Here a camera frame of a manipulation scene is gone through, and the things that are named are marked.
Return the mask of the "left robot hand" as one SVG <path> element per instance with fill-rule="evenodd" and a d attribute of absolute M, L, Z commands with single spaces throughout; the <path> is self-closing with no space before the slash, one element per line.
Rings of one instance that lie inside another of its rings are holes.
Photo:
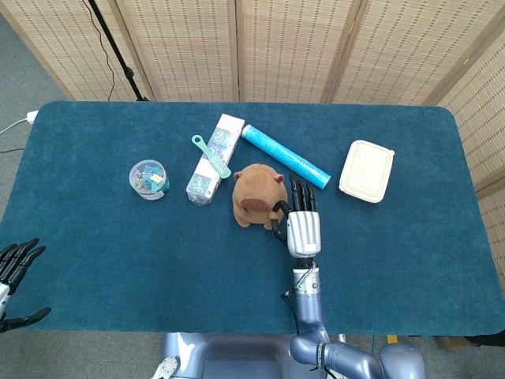
<path fill-rule="evenodd" d="M 45 246 L 37 247 L 38 238 L 21 244 L 10 244 L 1 250 L 1 333 L 25 328 L 44 319 L 52 309 L 44 307 L 27 317 L 7 318 L 10 299 L 24 279 L 34 260 L 44 253 Z"/>

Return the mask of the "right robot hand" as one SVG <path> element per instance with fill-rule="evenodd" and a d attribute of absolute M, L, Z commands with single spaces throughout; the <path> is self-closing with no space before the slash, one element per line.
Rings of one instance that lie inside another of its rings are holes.
<path fill-rule="evenodd" d="M 321 251 L 320 214 L 316 199 L 308 182 L 291 174 L 292 205 L 277 201 L 272 211 L 280 211 L 286 217 L 286 232 L 279 229 L 278 220 L 271 220 L 275 237 L 288 249 L 295 259 L 312 259 Z"/>

